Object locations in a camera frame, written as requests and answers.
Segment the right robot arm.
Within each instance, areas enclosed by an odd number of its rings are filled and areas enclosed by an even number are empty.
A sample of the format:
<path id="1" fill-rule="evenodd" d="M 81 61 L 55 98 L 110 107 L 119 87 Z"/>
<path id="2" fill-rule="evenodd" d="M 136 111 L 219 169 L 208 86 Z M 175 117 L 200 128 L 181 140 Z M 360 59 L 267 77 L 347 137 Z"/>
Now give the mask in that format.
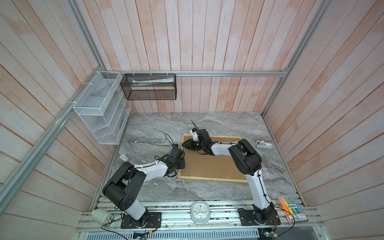
<path id="1" fill-rule="evenodd" d="M 269 198 L 262 177 L 262 157 L 246 140 L 223 143 L 213 141 L 206 129 L 193 128 L 192 138 L 182 146 L 192 151 L 203 151 L 210 156 L 230 156 L 238 170 L 245 175 L 253 197 L 253 209 L 238 209 L 243 226 L 280 225 L 274 203 Z"/>

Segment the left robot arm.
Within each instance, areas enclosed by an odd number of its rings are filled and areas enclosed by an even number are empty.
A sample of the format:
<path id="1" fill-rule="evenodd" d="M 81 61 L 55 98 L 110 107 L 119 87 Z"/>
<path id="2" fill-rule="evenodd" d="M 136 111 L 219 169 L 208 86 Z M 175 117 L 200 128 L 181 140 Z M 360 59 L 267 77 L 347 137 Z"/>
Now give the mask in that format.
<path id="1" fill-rule="evenodd" d="M 152 163 L 123 163 L 105 184 L 102 193 L 126 214 L 123 217 L 125 222 L 129 221 L 138 228 L 144 227 L 149 224 L 149 211 L 137 200 L 143 183 L 164 176 L 172 178 L 176 175 L 176 170 L 184 168 L 185 152 L 175 144 L 170 152 L 157 157 Z"/>

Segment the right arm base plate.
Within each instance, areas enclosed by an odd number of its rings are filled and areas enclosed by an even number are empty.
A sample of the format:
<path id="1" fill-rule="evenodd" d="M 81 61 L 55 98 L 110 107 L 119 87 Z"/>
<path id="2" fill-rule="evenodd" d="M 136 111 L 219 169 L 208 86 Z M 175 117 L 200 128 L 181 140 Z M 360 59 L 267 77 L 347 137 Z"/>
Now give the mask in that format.
<path id="1" fill-rule="evenodd" d="M 255 210 L 238 209 L 238 214 L 242 226 L 281 225 L 281 220 L 276 210 L 265 214 Z"/>

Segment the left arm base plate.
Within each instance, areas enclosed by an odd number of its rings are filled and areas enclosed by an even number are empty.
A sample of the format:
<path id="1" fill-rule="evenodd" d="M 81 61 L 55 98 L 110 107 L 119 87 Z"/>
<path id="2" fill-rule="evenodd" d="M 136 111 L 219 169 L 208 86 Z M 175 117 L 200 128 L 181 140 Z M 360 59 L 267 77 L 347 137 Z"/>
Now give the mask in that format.
<path id="1" fill-rule="evenodd" d="M 161 221 L 161 212 L 145 212 L 144 215 L 138 220 L 135 220 L 128 214 L 124 214 L 122 218 L 121 229 L 157 229 L 161 227 Z"/>

